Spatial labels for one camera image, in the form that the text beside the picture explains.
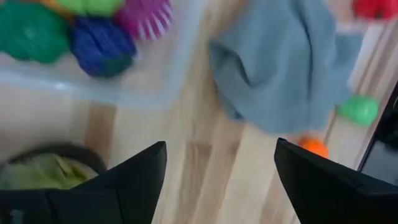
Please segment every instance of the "plastic container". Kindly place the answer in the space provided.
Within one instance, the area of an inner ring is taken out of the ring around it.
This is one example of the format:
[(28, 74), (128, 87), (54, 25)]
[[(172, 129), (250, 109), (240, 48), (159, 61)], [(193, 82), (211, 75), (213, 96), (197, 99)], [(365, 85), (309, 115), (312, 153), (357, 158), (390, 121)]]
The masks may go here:
[(20, 62), (0, 54), (0, 83), (58, 90), (134, 109), (164, 108), (175, 100), (190, 66), (206, 0), (176, 0), (174, 20), (156, 41), (136, 42), (139, 58), (119, 78), (90, 78), (72, 54), (53, 65)]

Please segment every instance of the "clear plastic bin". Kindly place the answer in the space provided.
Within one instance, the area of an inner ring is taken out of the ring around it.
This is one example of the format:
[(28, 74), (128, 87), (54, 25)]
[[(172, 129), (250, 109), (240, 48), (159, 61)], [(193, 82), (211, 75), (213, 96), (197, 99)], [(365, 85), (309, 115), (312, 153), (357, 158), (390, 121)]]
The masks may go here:
[(174, 21), (166, 35), (153, 42), (136, 42), (139, 56), (120, 78), (90, 78), (72, 54), (53, 65), (20, 62), (0, 54), (0, 83), (26, 88), (58, 90), (78, 98), (156, 109), (178, 97), (190, 66), (206, 0), (176, 0)]

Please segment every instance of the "blue textured ball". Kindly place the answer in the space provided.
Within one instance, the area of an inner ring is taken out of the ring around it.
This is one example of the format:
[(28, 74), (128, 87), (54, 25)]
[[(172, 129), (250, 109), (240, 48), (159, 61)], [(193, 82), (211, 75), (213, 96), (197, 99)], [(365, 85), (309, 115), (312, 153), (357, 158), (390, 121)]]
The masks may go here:
[(121, 74), (131, 66), (137, 53), (129, 34), (105, 18), (77, 17), (70, 38), (72, 53), (92, 77)]

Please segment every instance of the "pink ball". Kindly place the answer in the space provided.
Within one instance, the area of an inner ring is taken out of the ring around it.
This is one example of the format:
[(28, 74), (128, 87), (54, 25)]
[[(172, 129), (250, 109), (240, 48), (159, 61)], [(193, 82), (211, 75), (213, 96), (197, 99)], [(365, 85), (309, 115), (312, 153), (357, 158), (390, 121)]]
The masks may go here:
[(172, 21), (170, 0), (126, 0), (115, 20), (137, 39), (161, 38)]

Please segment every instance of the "gray towel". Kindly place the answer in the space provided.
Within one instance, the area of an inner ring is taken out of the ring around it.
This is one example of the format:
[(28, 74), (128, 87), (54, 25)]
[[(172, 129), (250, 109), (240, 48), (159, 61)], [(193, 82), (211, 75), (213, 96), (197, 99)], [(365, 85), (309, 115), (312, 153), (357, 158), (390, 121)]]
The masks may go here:
[(249, 0), (210, 42), (210, 63), (227, 113), (269, 133), (326, 126), (347, 100), (361, 35), (336, 33), (323, 0)]

